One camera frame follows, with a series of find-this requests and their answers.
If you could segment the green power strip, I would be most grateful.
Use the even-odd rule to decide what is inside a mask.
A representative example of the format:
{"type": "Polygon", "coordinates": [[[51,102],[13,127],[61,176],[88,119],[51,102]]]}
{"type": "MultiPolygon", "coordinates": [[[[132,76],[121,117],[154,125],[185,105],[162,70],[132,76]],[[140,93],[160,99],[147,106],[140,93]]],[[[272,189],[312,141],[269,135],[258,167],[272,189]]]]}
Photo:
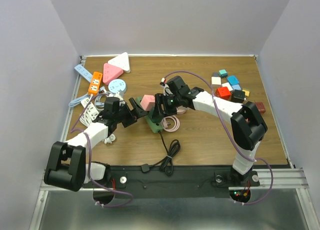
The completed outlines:
{"type": "MultiPolygon", "coordinates": [[[[142,97],[136,97],[135,100],[136,100],[137,104],[141,107],[142,97]]],[[[147,122],[147,124],[149,125],[149,127],[153,133],[158,134],[159,131],[162,132],[163,127],[160,122],[158,122],[158,123],[152,122],[148,115],[145,116],[144,119],[147,122]]]]}

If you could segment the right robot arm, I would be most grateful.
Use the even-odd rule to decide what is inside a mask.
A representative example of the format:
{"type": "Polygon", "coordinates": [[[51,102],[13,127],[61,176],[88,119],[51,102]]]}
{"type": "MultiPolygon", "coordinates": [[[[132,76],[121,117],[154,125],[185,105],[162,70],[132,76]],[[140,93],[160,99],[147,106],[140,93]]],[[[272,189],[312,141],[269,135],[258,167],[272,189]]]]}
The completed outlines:
{"type": "Polygon", "coordinates": [[[181,90],[171,89],[170,92],[169,95],[155,94],[155,104],[149,113],[151,121],[158,123],[165,117],[175,115],[178,107],[218,117],[237,151],[230,179],[236,185],[246,182],[256,162],[256,151],[268,130],[255,103],[234,103],[213,96],[199,87],[189,89],[184,86],[181,90]],[[231,125],[232,132],[227,131],[226,123],[231,125]]]}

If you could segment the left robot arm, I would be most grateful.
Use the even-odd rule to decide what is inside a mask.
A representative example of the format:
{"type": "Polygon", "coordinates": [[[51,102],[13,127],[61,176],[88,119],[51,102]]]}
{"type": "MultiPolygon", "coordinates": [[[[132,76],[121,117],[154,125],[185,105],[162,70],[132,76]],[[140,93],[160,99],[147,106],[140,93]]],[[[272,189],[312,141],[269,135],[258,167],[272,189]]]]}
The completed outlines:
{"type": "Polygon", "coordinates": [[[118,124],[128,127],[148,111],[139,106],[133,98],[129,99],[132,109],[126,102],[117,97],[108,97],[104,109],[93,120],[84,132],[66,142],[55,142],[50,150],[44,174],[44,182],[48,185],[78,191],[83,184],[94,180],[99,186],[108,186],[111,174],[103,163],[86,163],[89,149],[108,138],[118,124]]]}

